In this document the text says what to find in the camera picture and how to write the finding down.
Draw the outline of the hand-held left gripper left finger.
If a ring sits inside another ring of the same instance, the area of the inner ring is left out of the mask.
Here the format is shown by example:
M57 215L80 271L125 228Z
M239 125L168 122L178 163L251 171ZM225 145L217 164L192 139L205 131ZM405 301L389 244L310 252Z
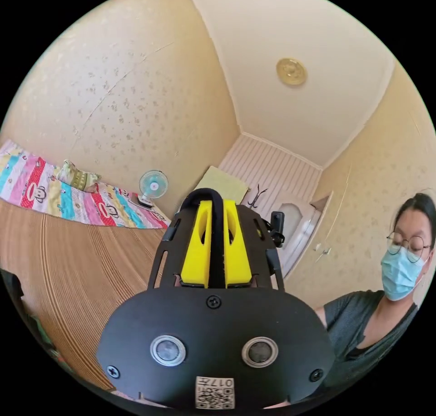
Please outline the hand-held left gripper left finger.
M180 274L182 284L207 284L209 281L212 208L210 200L203 200L198 206Z

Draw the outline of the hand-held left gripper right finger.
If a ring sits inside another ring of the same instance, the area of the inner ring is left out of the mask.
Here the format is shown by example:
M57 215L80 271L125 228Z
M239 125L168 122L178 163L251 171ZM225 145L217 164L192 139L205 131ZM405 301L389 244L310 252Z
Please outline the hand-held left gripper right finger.
M223 257L226 284L250 284L252 272L236 204L223 201Z

